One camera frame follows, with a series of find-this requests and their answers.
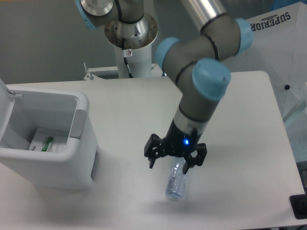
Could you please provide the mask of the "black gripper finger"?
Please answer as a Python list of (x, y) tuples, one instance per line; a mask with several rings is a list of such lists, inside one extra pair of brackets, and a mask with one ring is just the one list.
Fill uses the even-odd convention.
[(151, 134), (144, 147), (144, 156), (148, 158), (150, 169), (153, 168), (156, 159), (167, 155), (165, 148), (166, 138), (160, 138), (156, 134)]
[(183, 174), (187, 174), (190, 168), (202, 166), (207, 155), (207, 146), (205, 143), (197, 144), (195, 147), (184, 152), (185, 164), (182, 168)]

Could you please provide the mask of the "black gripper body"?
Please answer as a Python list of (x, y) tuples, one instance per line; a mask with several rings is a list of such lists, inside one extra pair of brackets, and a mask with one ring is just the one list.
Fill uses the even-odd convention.
[(193, 128), (191, 134), (186, 134), (175, 125), (174, 121), (172, 121), (163, 139), (163, 155), (184, 157), (188, 151), (192, 153), (192, 151), (196, 150), (200, 137), (201, 134), (198, 132), (197, 128)]

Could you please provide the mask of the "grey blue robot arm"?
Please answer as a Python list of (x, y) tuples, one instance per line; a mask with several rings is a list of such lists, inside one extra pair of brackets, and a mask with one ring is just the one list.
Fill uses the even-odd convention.
[(107, 39), (118, 52), (120, 78), (149, 77), (155, 60), (182, 92), (167, 135), (151, 135), (144, 155), (150, 167), (167, 155), (184, 158), (182, 171), (187, 173), (204, 162), (207, 148), (199, 139), (231, 79), (222, 61), (247, 50), (253, 34), (246, 20), (232, 19), (218, 0), (182, 3), (200, 36), (186, 43), (166, 38), (154, 55), (139, 53), (157, 37), (155, 20), (145, 13), (142, 0), (78, 0), (76, 6), (88, 28), (105, 28)]

